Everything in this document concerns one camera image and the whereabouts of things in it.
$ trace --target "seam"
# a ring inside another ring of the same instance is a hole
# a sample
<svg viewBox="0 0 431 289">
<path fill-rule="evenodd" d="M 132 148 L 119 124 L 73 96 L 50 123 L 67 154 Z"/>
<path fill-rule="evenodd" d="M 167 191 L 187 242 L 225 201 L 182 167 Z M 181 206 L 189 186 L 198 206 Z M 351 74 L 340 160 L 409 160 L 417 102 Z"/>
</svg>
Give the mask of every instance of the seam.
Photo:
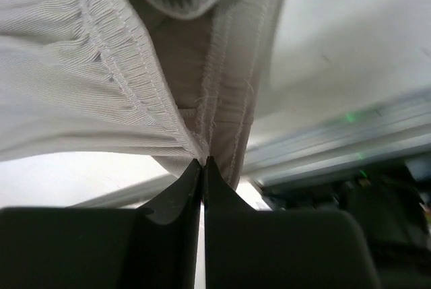
<svg viewBox="0 0 431 289">
<path fill-rule="evenodd" d="M 261 39 L 262 39 L 263 26 L 265 25 L 265 19 L 267 17 L 267 13 L 269 11 L 269 4 L 270 4 L 270 2 L 271 2 L 271 0 L 265 0 L 265 3 L 263 4 L 263 7 L 262 7 L 261 19 L 260 19 L 259 25 L 257 27 L 256 47 L 255 47 L 253 59 L 251 61 L 251 68 L 250 68 L 250 71 L 248 73 L 248 77 L 246 79 L 246 84 L 247 84 L 246 95 L 244 97 L 244 103 L 243 103 L 243 106 L 242 106 L 242 115 L 241 115 L 240 125 L 238 127 L 238 130 L 237 130 L 236 136 L 235 136 L 234 153 L 233 153 L 233 156 L 232 156 L 232 161 L 230 163 L 228 183 L 230 183 L 230 181 L 232 179 L 233 172 L 234 172 L 234 163 L 235 163 L 236 155 L 238 153 L 238 145 L 239 145 L 239 141 L 240 141 L 240 134 L 242 133 L 242 127 L 244 125 L 244 118 L 245 118 L 245 114 L 246 114 L 246 110 L 247 110 L 248 98 L 249 98 L 250 93 L 251 93 L 250 81 L 251 81 L 251 78 L 252 78 L 252 76 L 254 74 L 254 71 L 255 71 L 255 66 L 256 66 L 256 62 L 257 62 L 258 52 L 259 52 L 259 48 L 260 48 L 260 44 L 261 44 Z"/>
<path fill-rule="evenodd" d="M 135 44 L 132 47 L 134 47 L 134 49 L 137 51 L 137 54 L 140 56 L 140 58 L 141 58 L 141 60 L 143 62 L 143 65 L 144 65 L 145 70 L 146 70 L 145 73 L 150 78 L 151 84 L 152 84 L 152 86 L 154 88 L 154 92 L 156 93 L 156 96 L 157 96 L 157 98 L 159 100 L 159 103 L 162 105 L 162 108 L 164 109 L 165 114 L 168 115 L 169 117 L 171 117 L 171 115 L 169 115 L 169 113 L 167 112 L 166 106 L 162 102 L 162 100 L 160 98 L 160 95 L 159 95 L 159 92 L 158 92 L 158 90 L 156 89 L 156 87 L 154 85 L 154 81 L 153 81 L 153 77 L 152 77 L 152 74 L 154 74 L 154 73 L 151 73 L 151 72 L 149 73 L 148 72 L 145 59 L 143 58 L 143 54 L 142 54 L 143 52 L 142 52 L 142 50 L 141 50 L 141 48 L 139 46 L 139 43 L 137 42 L 136 37 L 134 37 L 134 35 L 131 33 L 131 31 L 130 31 L 130 29 L 129 29 L 127 23 L 126 23 L 126 21 L 123 19 L 123 15 L 120 14 L 120 12 L 116 9 L 116 7 L 114 6 L 112 0 L 106 0 L 106 1 L 108 1 L 111 4 L 113 10 L 116 12 L 116 14 L 118 15 L 119 19 L 122 21 L 122 24 L 124 26 L 123 29 L 126 30 L 125 33 L 128 33 L 129 37 L 131 37 L 133 39 L 133 42 L 135 42 Z M 125 93 L 126 97 L 129 99 L 129 101 L 132 102 L 132 104 L 135 106 L 136 109 L 141 109 L 144 114 L 147 114 L 150 118 L 152 118 L 154 120 L 154 122 L 157 122 L 157 120 L 155 120 L 155 118 L 153 118 L 153 116 L 150 115 L 148 113 L 148 111 L 146 110 L 146 108 L 142 105 L 141 101 L 139 100 L 139 98 L 137 97 L 137 95 L 134 93 L 134 91 L 128 86 L 127 80 L 125 79 L 124 75 L 121 73 L 121 70 L 119 69 L 119 66 L 117 65 L 117 62 L 115 61 L 114 57 L 112 56 L 112 53 L 111 53 L 110 49 L 104 43 L 103 38 L 101 37 L 101 35 L 100 35 L 100 33 L 99 33 L 98 29 L 97 29 L 97 25 L 94 23 L 94 21 L 92 19 L 92 16 L 90 15 L 90 13 L 87 11 L 86 0 L 79 0 L 78 4 L 79 4 L 79 8 L 81 9 L 82 14 L 84 16 L 86 16 L 87 20 L 91 23 L 90 27 L 88 27 L 87 24 L 85 23 L 85 21 L 83 21 L 83 25 L 85 27 L 87 27 L 87 29 L 89 30 L 89 32 L 92 32 L 95 35 L 95 37 L 97 38 L 97 41 L 95 41 L 95 42 L 101 48 L 101 54 L 102 54 L 102 51 L 105 51 L 107 53 L 108 56 L 107 56 L 106 60 L 109 60 L 109 61 L 107 61 L 108 70 L 111 71 L 114 74 L 114 77 L 116 78 L 117 84 L 119 85 L 119 87 L 123 90 L 123 92 Z M 175 140 L 177 140 L 179 142 L 179 144 L 181 144 L 183 146 L 183 148 L 186 151 L 186 153 L 188 153 L 189 155 L 191 155 L 192 157 L 194 157 L 195 154 L 192 151 L 189 150 L 189 146 L 184 146 L 184 145 L 187 145 L 187 143 L 185 144 L 184 142 L 182 142 L 181 140 L 178 139 L 178 134 L 181 134 L 181 133 L 179 133 L 179 130 L 176 127 L 176 125 L 174 125 L 174 126 L 175 126 L 175 131 L 176 131 L 176 134 L 177 134 L 177 135 L 175 135 Z M 160 125 L 160 127 L 164 131 L 170 132 L 169 130 L 167 130 L 165 128 L 165 126 Z M 200 154 L 200 150 L 201 149 L 198 148 L 198 149 L 194 149 L 194 150 L 197 150 L 197 154 Z"/>
<path fill-rule="evenodd" d="M 219 100 L 219 91 L 220 91 L 220 80 L 222 75 L 222 70 L 224 68 L 224 63 L 226 60 L 226 52 L 228 48 L 228 41 L 230 37 L 230 29 L 231 29 L 231 23 L 232 23 L 232 12 L 234 9 L 234 4 L 232 3 L 227 13 L 228 18 L 225 19 L 224 24 L 224 30 L 223 30 L 223 37 L 222 37 L 222 48 L 221 50 L 217 50 L 217 24 L 218 22 L 221 22 L 221 20 L 218 19 L 218 9 L 214 12 L 214 21 L 213 21 L 213 32 L 211 33 L 211 36 L 213 37 L 211 39 L 211 44 L 209 46 L 209 52 L 207 54 L 207 59 L 205 62 L 205 69 L 203 72 L 203 78 L 202 78 L 202 84 L 201 84 L 201 94 L 203 95 L 203 102 L 201 103 L 201 106 L 198 107 L 198 116 L 197 116 L 197 130 L 199 131 L 199 134 L 201 137 L 206 134 L 204 131 L 205 129 L 205 122 L 208 122 L 210 124 L 209 126 L 209 135 L 207 140 L 207 145 L 209 148 L 211 147 L 211 141 L 213 136 L 213 130 L 214 130 L 214 117 L 216 115 L 216 111 L 218 109 L 218 100 Z M 216 70 L 216 62 L 219 62 L 218 70 Z M 214 81 L 214 75 L 215 73 L 218 73 L 217 81 Z M 207 107 L 208 102 L 210 99 L 213 99 L 213 106 L 210 112 L 210 118 L 207 118 Z"/>
<path fill-rule="evenodd" d="M 123 25 L 124 25 L 124 27 L 125 27 L 125 29 L 126 29 L 126 31 L 127 31 L 127 33 L 129 33 L 129 36 L 132 38 L 132 40 L 133 40 L 133 42 L 135 42 L 135 48 L 137 49 L 137 51 L 138 51 L 138 54 L 139 54 L 139 57 L 141 58 L 141 60 L 142 60 L 142 63 L 143 63 L 143 66 L 145 67 L 145 71 L 146 71 L 146 73 L 148 74 L 148 76 L 149 76 L 149 78 L 150 78 L 150 83 L 151 83 L 151 85 L 152 85 L 152 87 L 153 87 L 153 90 L 154 90 L 154 92 L 155 92 L 155 94 L 156 94 L 156 96 L 157 96 L 157 99 L 159 100 L 159 103 L 160 103 L 160 105 L 161 105 L 161 107 L 163 108 L 163 110 L 164 110 L 164 114 L 167 116 L 167 117 L 171 117 L 172 118 L 172 116 L 175 116 L 175 115 L 171 115 L 171 113 L 168 111 L 168 109 L 166 108 L 166 105 L 165 105 L 165 102 L 163 102 L 163 100 L 160 98 L 160 91 L 158 90 L 158 88 L 156 87 L 156 85 L 154 84 L 154 71 L 148 71 L 148 68 L 147 68 L 147 63 L 145 62 L 145 59 L 144 59 L 144 56 L 143 56 L 143 54 L 144 54 L 144 51 L 142 50 L 142 48 L 141 48 L 141 45 L 139 44 L 139 42 L 138 42 L 138 39 L 136 38 L 136 36 L 133 34 L 133 32 L 130 30 L 130 27 L 129 27 L 129 25 L 127 24 L 127 22 L 126 22 L 126 20 L 124 19 L 124 17 L 123 17 L 123 14 L 119 11 L 119 10 L 117 10 L 116 9 L 116 7 L 114 6 L 114 3 L 112 2 L 112 0 L 108 0 L 109 1 L 109 3 L 111 4 L 111 6 L 112 6 L 112 8 L 114 9 L 114 11 L 117 13 L 117 15 L 119 16 L 119 18 L 121 19 L 121 21 L 122 21 L 122 23 L 123 23 Z M 179 124 L 179 125 L 181 125 L 181 122 L 179 122 L 178 121 L 178 117 L 177 117 L 177 119 L 175 119 L 175 123 L 177 123 L 177 124 Z M 187 135 L 187 131 L 185 131 L 184 130 L 184 133 L 180 133 L 180 131 L 178 130 L 178 125 L 177 124 L 174 124 L 174 130 L 175 130 L 175 132 L 176 132 L 176 134 L 178 134 L 178 135 L 182 135 L 182 134 L 185 134 L 185 135 Z M 185 149 L 185 151 L 188 153 L 188 154 L 190 154 L 192 157 L 194 157 L 195 155 L 194 155 L 194 153 L 192 152 L 192 151 L 190 151 L 190 150 L 188 150 L 187 148 L 188 148 L 188 145 L 187 145 L 187 142 L 181 142 L 179 139 L 178 139 L 178 136 L 176 135 L 176 137 L 175 137 L 175 139 L 177 140 L 177 141 L 179 141 L 179 143 L 180 144 L 182 144 L 183 145 L 183 147 L 184 147 L 184 149 Z"/>
<path fill-rule="evenodd" d="M 131 88 L 128 86 L 128 83 L 125 77 L 123 76 L 123 74 L 121 73 L 121 70 L 119 69 L 119 66 L 117 65 L 117 62 L 115 61 L 114 57 L 112 56 L 110 49 L 104 43 L 103 38 L 101 37 L 97 29 L 97 25 L 94 23 L 90 13 L 87 11 L 86 1 L 79 0 L 78 4 L 81 10 L 81 13 L 86 17 L 87 21 L 89 21 L 90 23 L 90 25 L 87 25 L 86 21 L 83 20 L 83 25 L 87 28 L 89 32 L 92 32 L 92 34 L 97 38 L 97 41 L 95 41 L 94 39 L 92 40 L 94 40 L 94 42 L 98 45 L 101 53 L 102 51 L 105 51 L 106 53 L 108 53 L 107 55 L 108 55 L 109 62 L 112 63 L 112 67 L 114 67 L 114 70 L 112 70 L 112 67 L 110 65 L 107 65 L 108 67 L 107 69 L 111 73 L 113 73 L 114 78 L 116 79 L 116 83 L 119 85 L 120 89 L 124 92 L 126 97 L 131 101 L 135 109 L 139 109 L 139 107 L 141 107 L 140 109 L 143 111 L 143 113 L 151 117 L 154 120 L 154 122 L 156 122 L 155 118 L 153 118 L 153 116 L 147 112 L 146 108 L 142 107 L 138 97 L 133 92 L 133 90 L 131 90 Z"/>
</svg>

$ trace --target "green light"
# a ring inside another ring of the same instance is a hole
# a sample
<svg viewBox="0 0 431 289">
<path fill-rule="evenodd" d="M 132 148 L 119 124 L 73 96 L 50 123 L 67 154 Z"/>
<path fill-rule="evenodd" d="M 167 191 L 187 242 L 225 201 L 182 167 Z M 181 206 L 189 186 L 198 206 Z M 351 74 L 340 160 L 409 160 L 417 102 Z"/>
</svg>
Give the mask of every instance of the green light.
<svg viewBox="0 0 431 289">
<path fill-rule="evenodd" d="M 355 123 L 356 122 L 356 117 L 355 117 L 355 115 L 353 113 L 347 113 L 345 115 L 345 119 L 349 123 Z"/>
</svg>

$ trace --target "stitching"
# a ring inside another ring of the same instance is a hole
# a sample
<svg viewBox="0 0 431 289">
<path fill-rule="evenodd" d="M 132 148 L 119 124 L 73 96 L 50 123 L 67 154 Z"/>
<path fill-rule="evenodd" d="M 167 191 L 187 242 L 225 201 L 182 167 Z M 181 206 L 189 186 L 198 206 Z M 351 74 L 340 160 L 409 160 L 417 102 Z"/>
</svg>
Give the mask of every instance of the stitching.
<svg viewBox="0 0 431 289">
<path fill-rule="evenodd" d="M 136 39 L 136 37 L 133 35 L 133 33 L 130 31 L 130 29 L 129 29 L 129 27 L 128 27 L 128 25 L 127 25 L 127 23 L 126 23 L 126 21 L 123 19 L 123 16 L 122 16 L 122 14 L 120 14 L 119 13 L 119 11 L 116 9 L 116 7 L 114 6 L 114 4 L 113 4 L 113 2 L 112 2 L 112 0 L 107 0 L 107 1 L 109 1 L 109 3 L 111 4 L 111 6 L 112 6 L 112 8 L 114 9 L 114 11 L 117 13 L 117 15 L 118 15 L 118 17 L 121 19 L 121 21 L 123 22 L 123 25 L 124 25 L 124 29 L 126 29 L 126 33 L 129 33 L 129 36 L 133 39 L 133 41 L 135 42 L 135 45 L 133 45 L 135 48 L 136 47 L 138 47 L 138 55 L 141 57 L 141 60 L 142 60 L 142 62 L 143 62 L 143 64 L 144 64 L 144 67 L 145 67 L 145 70 L 146 70 L 146 73 L 148 74 L 149 72 L 148 72 L 148 70 L 147 70 L 147 65 L 146 65 L 146 62 L 145 62 L 145 60 L 144 60 L 144 58 L 143 58 L 143 55 L 142 55 L 142 53 L 143 53 L 143 51 L 141 50 L 141 48 L 140 48 L 140 46 L 139 46 L 139 43 L 137 42 L 137 39 Z M 102 39 L 102 37 L 101 37 L 101 35 L 100 35 L 100 33 L 99 33 L 99 31 L 97 30 L 97 28 L 96 28 L 96 25 L 95 25 L 95 23 L 94 23 L 94 21 L 92 20 L 92 17 L 91 17 L 91 15 L 87 12 L 87 7 L 86 7 L 86 5 L 85 5 L 85 0 L 79 0 L 79 6 L 80 6 L 80 8 L 81 8 L 81 12 L 83 13 L 83 15 L 85 15 L 86 17 L 87 17 L 87 20 L 89 21 L 89 22 L 91 22 L 92 23 L 92 25 L 90 25 L 90 27 L 89 28 L 87 28 L 87 29 L 89 29 L 89 31 L 90 32 L 93 32 L 93 34 L 96 36 L 96 38 L 98 39 L 98 44 L 99 44 L 99 47 L 101 48 L 101 51 L 102 50 L 104 50 L 106 53 L 107 53 L 107 55 L 108 55 L 108 59 L 110 60 L 109 62 L 110 63 L 112 63 L 113 64 L 113 67 L 116 69 L 113 73 L 114 73 L 114 77 L 117 79 L 117 83 L 119 84 L 119 86 L 124 90 L 124 87 L 125 87 L 125 94 L 126 94 L 126 96 L 127 96 L 127 98 L 136 106 L 136 104 L 135 103 L 138 103 L 138 107 L 144 112 L 144 113 L 147 113 L 148 114 L 148 116 L 150 116 L 154 121 L 157 121 L 157 120 L 155 120 L 155 118 L 153 118 L 147 111 L 146 111 L 146 108 L 145 107 L 143 107 L 142 106 L 142 103 L 139 101 L 139 99 L 138 99 L 138 97 L 136 96 L 136 94 L 134 93 L 134 91 L 131 89 L 131 88 L 129 88 L 128 87 L 128 84 L 127 84 L 127 80 L 125 79 L 125 77 L 123 76 L 123 74 L 121 73 L 121 70 L 119 69 L 119 67 L 118 67 L 118 65 L 117 65 L 117 63 L 116 63 L 116 61 L 114 60 L 114 57 L 112 56 L 112 54 L 111 54 L 111 51 L 109 50 L 109 48 L 106 46 L 106 44 L 103 42 L 103 39 Z M 167 114 L 169 117 L 171 117 L 171 115 L 169 115 L 168 113 L 167 113 L 167 111 L 166 111 L 166 107 L 165 107 L 165 105 L 164 105 L 164 103 L 162 102 L 162 100 L 160 99 L 160 95 L 159 95 L 159 92 L 158 92 L 158 90 L 156 89 L 156 87 L 155 87 L 155 85 L 154 85 L 154 81 L 153 81 L 153 79 L 152 79 L 152 75 L 153 75 L 154 73 L 150 73 L 148 76 L 149 76 L 149 78 L 150 78 L 150 81 L 151 81 L 151 84 L 152 84 L 152 86 L 153 86 L 153 88 L 154 88 L 154 91 L 155 91 L 155 93 L 156 93 L 156 96 L 158 97 L 158 100 L 159 100 L 159 102 L 160 102 L 160 104 L 162 105 L 162 108 L 165 110 L 165 114 Z M 169 132 L 169 130 L 167 130 L 166 128 L 165 128 L 165 126 L 163 126 L 163 125 L 160 125 L 161 126 L 161 128 L 164 130 L 164 131 L 167 131 L 167 132 Z M 177 134 L 180 134 L 179 133 L 179 131 L 178 131 L 178 128 L 176 128 L 176 125 L 175 125 L 175 131 L 176 131 L 176 133 Z M 184 146 L 184 142 L 181 142 L 179 139 L 178 139 L 178 137 L 177 137 L 177 135 L 176 135 L 176 137 L 175 137 L 175 139 L 180 143 L 180 144 L 182 144 L 183 145 L 183 148 L 184 148 L 184 150 L 188 153 L 188 154 L 190 154 L 192 157 L 194 157 L 195 155 L 194 155 L 194 153 L 192 153 L 192 151 L 190 151 L 190 150 L 188 150 L 188 146 Z"/>
<path fill-rule="evenodd" d="M 114 11 L 115 11 L 115 12 L 117 13 L 117 15 L 120 17 L 121 21 L 123 22 L 123 25 L 124 25 L 125 29 L 126 29 L 126 30 L 127 30 L 127 32 L 129 33 L 129 36 L 130 36 L 130 37 L 133 39 L 133 41 L 135 42 L 135 46 L 137 47 L 138 54 L 139 54 L 139 56 L 141 57 L 141 60 L 142 60 L 142 63 L 143 63 L 143 65 L 144 65 L 144 67 L 145 67 L 145 71 L 146 71 L 146 73 L 149 75 L 151 85 L 152 85 L 152 87 L 153 87 L 153 89 L 154 89 L 154 92 L 156 93 L 156 96 L 157 96 L 157 99 L 159 100 L 160 105 L 162 106 L 162 108 L 163 108 L 163 110 L 164 110 L 165 115 L 167 115 L 167 116 L 169 116 L 169 117 L 174 116 L 174 115 L 171 115 L 171 114 L 168 112 L 168 109 L 166 108 L 165 103 L 164 103 L 164 102 L 162 101 L 162 99 L 160 98 L 160 92 L 159 92 L 159 90 L 157 89 L 156 85 L 154 84 L 154 72 L 153 72 L 153 71 L 148 71 L 147 63 L 145 62 L 145 59 L 144 59 L 144 57 L 143 57 L 144 51 L 142 50 L 141 45 L 138 43 L 138 39 L 137 39 L 137 38 L 136 38 L 136 36 L 133 34 L 133 32 L 130 30 L 130 27 L 128 26 L 128 24 L 127 24 L 126 20 L 124 19 L 124 17 L 123 17 L 123 15 L 122 15 L 122 13 L 121 13 L 119 10 L 117 10 L 117 9 L 116 9 L 116 7 L 114 6 L 114 3 L 112 2 L 112 0 L 108 0 L 108 1 L 109 1 L 109 3 L 111 4 L 111 6 L 112 6 L 112 8 L 114 9 Z M 182 133 L 180 133 L 180 131 L 178 130 L 177 124 L 174 124 L 174 130 L 175 130 L 176 134 L 182 135 Z M 184 147 L 184 149 L 186 150 L 186 152 L 187 152 L 187 153 L 189 153 L 190 155 L 194 156 L 194 153 L 192 153 L 192 151 L 190 151 L 190 150 L 188 150 L 188 149 L 187 149 L 187 148 L 188 148 L 187 143 L 185 143 L 185 144 L 184 144 L 184 142 L 181 142 L 181 141 L 180 141 L 180 143 L 182 143 L 182 144 L 183 144 L 183 147 Z"/>
<path fill-rule="evenodd" d="M 102 51 L 105 51 L 107 53 L 108 55 L 107 60 L 109 60 L 109 62 L 112 63 L 112 67 L 114 67 L 114 71 L 113 71 L 111 66 L 107 65 L 108 67 L 107 69 L 109 69 L 109 71 L 113 73 L 116 83 L 119 85 L 120 89 L 125 93 L 127 98 L 132 102 L 135 109 L 139 109 L 139 107 L 141 107 L 141 110 L 144 112 L 144 114 L 148 115 L 154 120 L 154 122 L 156 122 L 155 118 L 153 118 L 153 116 L 151 116 L 146 111 L 145 107 L 142 107 L 142 105 L 140 104 L 140 101 L 137 99 L 134 92 L 128 87 L 127 81 L 124 78 L 124 76 L 121 74 L 121 70 L 119 69 L 119 66 L 117 65 L 117 62 L 115 61 L 114 57 L 112 56 L 110 49 L 104 43 L 103 38 L 101 37 L 99 31 L 97 30 L 97 25 L 95 25 L 90 13 L 87 11 L 85 0 L 79 0 L 78 4 L 82 14 L 86 16 L 87 21 L 91 23 L 91 25 L 88 26 L 86 22 L 83 21 L 83 25 L 88 29 L 88 31 L 92 32 L 92 34 L 97 38 L 97 45 L 100 47 L 101 53 Z"/>
<path fill-rule="evenodd" d="M 227 52 L 227 48 L 228 48 L 228 41 L 230 39 L 230 29 L 231 29 L 231 23 L 232 23 L 232 12 L 234 9 L 234 4 L 231 4 L 227 10 L 227 14 L 228 17 L 225 20 L 225 25 L 224 25 L 224 38 L 222 39 L 223 42 L 223 47 L 221 50 L 217 50 L 216 49 L 216 39 L 212 40 L 211 45 L 210 45 L 210 49 L 207 55 L 207 60 L 205 62 L 205 70 L 203 73 L 203 79 L 202 79 L 202 86 L 201 86 L 201 93 L 204 95 L 204 100 L 202 102 L 202 106 L 200 106 L 200 108 L 198 108 L 199 110 L 199 116 L 197 117 L 197 125 L 198 125 L 198 130 L 200 130 L 200 134 L 203 136 L 204 134 L 204 121 L 209 121 L 209 137 L 208 137 L 208 141 L 207 143 L 209 144 L 209 146 L 211 146 L 211 141 L 212 141 L 212 137 L 213 137 L 213 130 L 214 130 L 214 124 L 213 124 L 213 120 L 214 117 L 216 115 L 216 111 L 218 109 L 218 100 L 219 100 L 219 91 L 220 91 L 220 80 L 221 80 L 221 72 L 224 69 L 224 64 L 225 64 L 225 60 L 226 60 L 226 52 Z M 219 22 L 220 20 L 218 19 L 218 15 L 217 15 L 218 10 L 215 11 L 215 20 L 214 20 L 214 24 L 213 24 L 213 36 L 216 36 L 216 32 L 215 32 L 215 27 L 217 25 L 216 22 Z M 218 66 L 218 70 L 217 70 L 217 81 L 215 82 L 214 79 L 214 73 L 216 72 L 215 70 L 215 63 L 216 60 L 219 61 L 219 66 Z M 215 98 L 214 100 L 214 104 L 213 104 L 213 109 L 210 112 L 210 118 L 206 119 L 206 110 L 208 107 L 208 102 L 210 98 Z"/>
<path fill-rule="evenodd" d="M 259 25 L 257 27 L 256 47 L 255 47 L 255 51 L 254 51 L 254 55 L 253 55 L 253 60 L 251 61 L 251 68 L 250 68 L 250 71 L 248 73 L 248 77 L 246 79 L 247 85 L 249 85 L 249 82 L 251 81 L 251 78 L 252 78 L 252 76 L 254 74 L 254 71 L 255 71 L 255 65 L 256 65 L 256 62 L 257 62 L 257 56 L 258 56 L 258 52 L 259 52 L 259 47 L 260 47 L 260 44 L 261 44 L 263 26 L 265 25 L 265 19 L 267 17 L 267 13 L 269 11 L 269 3 L 270 3 L 270 1 L 271 0 L 265 0 L 265 3 L 263 4 L 263 7 L 262 7 L 261 19 L 259 20 Z M 237 152 L 238 152 L 238 145 L 239 145 L 239 141 L 240 141 L 240 134 L 242 133 L 242 128 L 244 126 L 244 118 L 245 118 L 245 114 L 246 114 L 246 110 L 247 110 L 247 104 L 248 104 L 248 97 L 249 97 L 249 95 L 250 95 L 250 88 L 247 86 L 246 95 L 244 97 L 244 104 L 243 104 L 243 107 L 242 107 L 242 116 L 241 116 L 240 124 L 239 124 L 239 127 L 238 127 L 238 131 L 237 131 L 236 136 L 235 136 L 234 155 L 232 156 L 232 161 L 230 163 L 228 183 L 232 179 L 232 175 L 233 175 L 233 172 L 234 172 L 234 163 L 235 163 L 236 155 L 237 155 Z"/>
</svg>

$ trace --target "white fabric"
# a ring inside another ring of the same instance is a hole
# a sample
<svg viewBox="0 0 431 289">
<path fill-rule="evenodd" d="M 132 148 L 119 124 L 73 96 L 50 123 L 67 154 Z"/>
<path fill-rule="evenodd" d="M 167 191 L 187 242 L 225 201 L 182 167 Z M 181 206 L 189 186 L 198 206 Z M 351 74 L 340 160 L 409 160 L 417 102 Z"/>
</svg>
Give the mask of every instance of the white fabric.
<svg viewBox="0 0 431 289">
<path fill-rule="evenodd" d="M 279 2 L 0 0 L 0 160 L 211 154 L 235 185 Z"/>
</svg>

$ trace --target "black plastic piece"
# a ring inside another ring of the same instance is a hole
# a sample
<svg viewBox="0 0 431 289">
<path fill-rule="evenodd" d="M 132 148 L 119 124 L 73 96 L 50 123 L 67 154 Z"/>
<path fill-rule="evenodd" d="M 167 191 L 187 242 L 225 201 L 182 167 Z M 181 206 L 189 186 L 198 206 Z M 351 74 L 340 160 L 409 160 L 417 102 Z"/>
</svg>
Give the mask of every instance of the black plastic piece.
<svg viewBox="0 0 431 289">
<path fill-rule="evenodd" d="M 0 288 L 191 289 L 202 198 L 207 289 L 380 288 L 350 214 L 257 212 L 213 158 L 136 210 L 2 210 Z"/>
<path fill-rule="evenodd" d="M 387 176 L 351 183 L 339 201 L 361 225 L 369 243 L 427 249 L 430 238 L 423 201 L 413 185 Z"/>
<path fill-rule="evenodd" d="M 193 288 L 200 174 L 136 210 L 1 210 L 0 288 Z"/>
<path fill-rule="evenodd" d="M 380 288 L 359 225 L 341 211 L 255 211 L 204 169 L 207 289 Z"/>
</svg>

